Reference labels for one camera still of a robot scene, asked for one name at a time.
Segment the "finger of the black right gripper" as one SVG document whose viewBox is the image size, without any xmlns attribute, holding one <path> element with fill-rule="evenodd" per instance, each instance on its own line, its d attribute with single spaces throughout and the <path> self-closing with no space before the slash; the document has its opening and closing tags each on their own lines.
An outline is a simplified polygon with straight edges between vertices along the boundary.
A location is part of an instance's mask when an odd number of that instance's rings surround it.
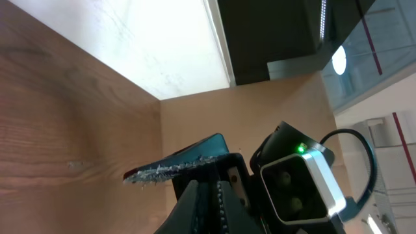
<svg viewBox="0 0 416 234">
<path fill-rule="evenodd" d="M 157 183 L 167 181 L 189 170 L 214 163 L 228 153 L 224 136 L 215 133 L 163 159 L 126 172 L 123 175 L 123 182 Z"/>
</svg>

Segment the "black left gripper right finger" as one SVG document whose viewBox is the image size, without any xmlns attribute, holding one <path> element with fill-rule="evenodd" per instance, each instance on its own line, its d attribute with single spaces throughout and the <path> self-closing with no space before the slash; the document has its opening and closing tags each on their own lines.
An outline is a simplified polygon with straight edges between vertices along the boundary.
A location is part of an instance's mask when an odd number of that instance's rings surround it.
<svg viewBox="0 0 416 234">
<path fill-rule="evenodd" d="M 227 181 L 219 181 L 216 188 L 219 233 L 263 234 Z"/>
</svg>

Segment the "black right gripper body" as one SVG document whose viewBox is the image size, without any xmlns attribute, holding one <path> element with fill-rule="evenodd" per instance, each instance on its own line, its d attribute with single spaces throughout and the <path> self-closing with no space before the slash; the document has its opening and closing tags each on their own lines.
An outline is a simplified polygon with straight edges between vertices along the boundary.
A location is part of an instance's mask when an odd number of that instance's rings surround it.
<svg viewBox="0 0 416 234">
<path fill-rule="evenodd" d="M 250 159 L 248 175 L 240 156 L 218 163 L 220 176 L 237 169 L 244 194 L 269 233 L 334 233 L 335 187 L 331 184 L 334 153 L 286 122 L 267 136 Z"/>
</svg>

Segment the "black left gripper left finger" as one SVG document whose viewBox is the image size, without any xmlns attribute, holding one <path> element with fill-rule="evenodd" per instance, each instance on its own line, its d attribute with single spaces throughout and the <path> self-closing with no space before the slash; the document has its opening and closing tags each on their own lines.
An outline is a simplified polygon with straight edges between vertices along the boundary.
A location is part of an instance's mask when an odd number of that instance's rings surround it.
<svg viewBox="0 0 416 234">
<path fill-rule="evenodd" d="M 192 180 L 155 234 L 208 233 L 208 184 Z"/>
</svg>

